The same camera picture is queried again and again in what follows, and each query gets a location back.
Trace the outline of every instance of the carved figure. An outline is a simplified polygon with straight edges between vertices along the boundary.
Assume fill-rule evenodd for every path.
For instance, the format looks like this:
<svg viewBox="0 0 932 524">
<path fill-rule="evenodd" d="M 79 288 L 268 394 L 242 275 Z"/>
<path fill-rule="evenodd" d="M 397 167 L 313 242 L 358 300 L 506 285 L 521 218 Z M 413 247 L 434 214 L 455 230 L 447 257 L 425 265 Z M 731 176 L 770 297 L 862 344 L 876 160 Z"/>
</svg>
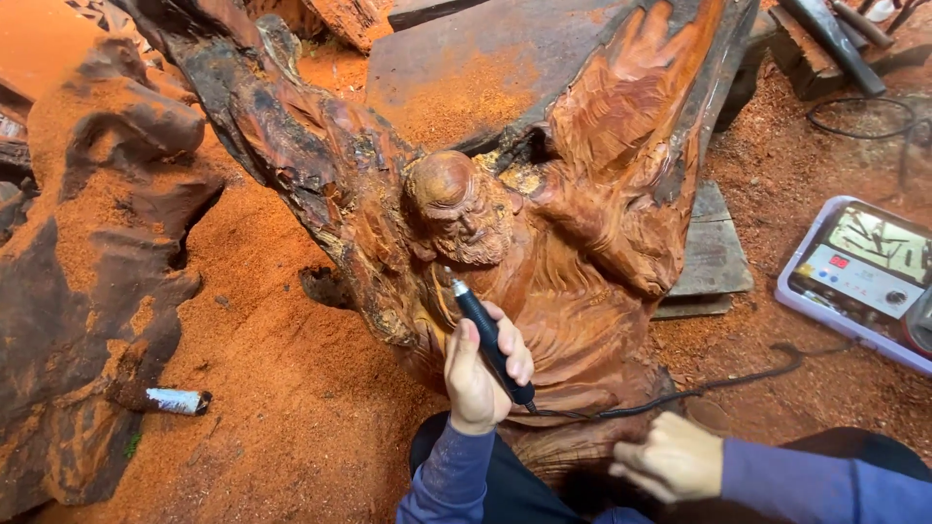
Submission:
<svg viewBox="0 0 932 524">
<path fill-rule="evenodd" d="M 501 134 L 427 156 L 373 111 L 302 82 L 281 21 L 257 29 L 223 0 L 117 3 L 419 381 L 443 390 L 459 317 L 449 266 L 524 332 L 538 407 L 596 412 L 668 387 L 643 348 L 647 322 L 682 268 L 701 152 L 753 22 L 748 0 L 632 2 L 552 97 Z M 516 408 L 501 430 L 552 479 L 647 421 L 573 424 Z"/>
<path fill-rule="evenodd" d="M 42 192 L 0 245 L 0 520 L 109 498 L 142 418 L 110 399 L 156 385 L 178 344 L 200 282 L 186 228 L 222 180 L 193 155 L 203 115 L 172 93 L 108 37 L 30 112 Z"/>
</svg>

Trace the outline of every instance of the blue shirt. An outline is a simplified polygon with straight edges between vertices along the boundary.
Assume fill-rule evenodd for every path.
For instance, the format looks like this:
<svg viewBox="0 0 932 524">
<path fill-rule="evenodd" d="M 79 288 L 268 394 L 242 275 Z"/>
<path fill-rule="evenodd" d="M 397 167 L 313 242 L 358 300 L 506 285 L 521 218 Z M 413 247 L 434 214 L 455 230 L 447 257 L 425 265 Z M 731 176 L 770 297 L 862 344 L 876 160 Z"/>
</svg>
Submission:
<svg viewBox="0 0 932 524">
<path fill-rule="evenodd" d="M 479 524 L 495 432 L 465 435 L 447 422 L 398 504 L 404 524 Z M 932 484 L 857 460 L 726 439 L 721 497 L 796 524 L 932 522 Z M 651 524 L 616 507 L 593 524 Z"/>
</svg>

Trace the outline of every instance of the red digital number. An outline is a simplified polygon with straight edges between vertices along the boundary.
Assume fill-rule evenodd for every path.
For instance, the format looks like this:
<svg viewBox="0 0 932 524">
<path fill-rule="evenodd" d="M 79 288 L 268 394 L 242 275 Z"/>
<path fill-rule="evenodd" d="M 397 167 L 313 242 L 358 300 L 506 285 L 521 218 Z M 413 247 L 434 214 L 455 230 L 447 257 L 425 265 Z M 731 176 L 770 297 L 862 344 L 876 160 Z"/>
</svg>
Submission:
<svg viewBox="0 0 932 524">
<path fill-rule="evenodd" d="M 829 263 L 838 269 L 844 269 L 844 267 L 848 265 L 848 259 L 835 255 L 829 260 Z"/>
</svg>

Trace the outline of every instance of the electrical cable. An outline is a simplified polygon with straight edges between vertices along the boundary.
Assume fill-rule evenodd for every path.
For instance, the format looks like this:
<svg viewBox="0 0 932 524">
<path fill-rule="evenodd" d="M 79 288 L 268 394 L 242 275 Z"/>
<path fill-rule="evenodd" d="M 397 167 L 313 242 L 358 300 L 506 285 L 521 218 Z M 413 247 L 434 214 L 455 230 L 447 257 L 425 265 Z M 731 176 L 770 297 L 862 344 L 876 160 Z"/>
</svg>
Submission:
<svg viewBox="0 0 932 524">
<path fill-rule="evenodd" d="M 880 103 L 891 103 L 902 109 L 906 110 L 908 120 L 902 127 L 888 132 L 882 132 L 879 134 L 863 134 L 853 131 L 846 131 L 840 128 L 833 128 L 828 124 L 823 123 L 822 121 L 816 118 L 816 114 L 824 107 L 834 104 L 843 104 L 843 103 L 854 103 L 854 102 L 880 102 Z M 893 100 L 889 98 L 865 98 L 865 97 L 846 97 L 846 98 L 836 98 L 834 100 L 827 100 L 825 102 L 817 103 L 806 112 L 806 119 L 809 120 L 809 123 L 816 126 L 822 131 L 827 131 L 834 134 L 839 134 L 841 136 L 847 136 L 849 138 L 856 138 L 858 140 L 883 140 L 886 138 L 893 138 L 898 135 L 903 135 L 903 146 L 899 152 L 899 167 L 897 175 L 897 183 L 899 190 L 901 192 L 906 192 L 906 176 L 907 176 L 907 165 L 906 161 L 908 158 L 908 151 L 910 144 L 916 143 L 920 147 L 930 148 L 932 147 L 932 118 L 928 117 L 919 117 L 916 115 L 914 109 L 909 107 L 899 100 Z M 918 131 L 925 127 L 925 137 L 919 136 Z"/>
<path fill-rule="evenodd" d="M 794 371 L 800 365 L 802 361 L 808 357 L 817 357 L 824 356 L 829 354 L 834 354 L 838 352 L 846 352 L 851 348 L 855 347 L 860 342 L 860 338 L 855 338 L 849 342 L 844 343 L 838 348 L 831 350 L 823 350 L 819 352 L 801 352 L 794 344 L 790 342 L 777 342 L 771 345 L 770 349 L 774 351 L 783 352 L 790 357 L 788 364 L 777 367 L 775 369 L 768 369 L 767 371 L 761 371 L 760 373 L 751 373 L 750 375 L 745 375 L 744 377 L 736 377 L 734 379 L 720 379 L 720 380 L 710 380 L 696 386 L 691 390 L 686 390 L 682 392 L 669 393 L 665 395 L 658 396 L 657 398 L 651 400 L 647 404 L 635 407 L 619 407 L 615 409 L 609 409 L 607 411 L 601 411 L 593 415 L 586 415 L 585 413 L 580 413 L 578 411 L 558 411 L 553 409 L 538 409 L 534 405 L 534 401 L 524 404 L 525 409 L 531 415 L 538 415 L 544 417 L 569 417 L 571 419 L 584 419 L 584 420 L 597 420 L 597 419 L 620 419 L 622 417 L 633 417 L 635 415 L 640 415 L 641 413 L 646 413 L 660 405 L 666 404 L 674 400 L 679 400 L 680 398 L 686 398 L 690 396 L 702 396 L 708 391 L 716 390 L 719 388 L 726 388 L 737 386 L 740 384 L 747 384 L 760 379 L 768 379 L 771 377 L 778 377 L 780 375 L 785 375 L 790 371 Z"/>
</svg>

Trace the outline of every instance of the hand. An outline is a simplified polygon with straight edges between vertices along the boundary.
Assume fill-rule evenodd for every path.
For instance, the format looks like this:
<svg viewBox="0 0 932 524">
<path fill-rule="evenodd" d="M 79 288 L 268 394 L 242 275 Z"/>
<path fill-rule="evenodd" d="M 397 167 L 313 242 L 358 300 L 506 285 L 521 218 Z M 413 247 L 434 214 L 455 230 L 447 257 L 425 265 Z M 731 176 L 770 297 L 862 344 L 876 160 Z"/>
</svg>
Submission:
<svg viewBox="0 0 932 524">
<path fill-rule="evenodd" d="M 504 311 L 491 302 L 482 303 L 499 326 L 499 350 L 508 359 L 508 375 L 523 386 L 534 374 L 534 362 L 521 332 Z M 512 399 L 502 389 L 479 355 L 479 331 L 473 321 L 462 319 L 446 343 L 444 379 L 450 395 L 450 424 L 462 434 L 486 434 L 512 410 Z"/>
<path fill-rule="evenodd" d="M 722 439 L 670 412 L 651 423 L 643 445 L 615 445 L 612 476 L 623 476 L 663 503 L 721 495 Z"/>
</svg>

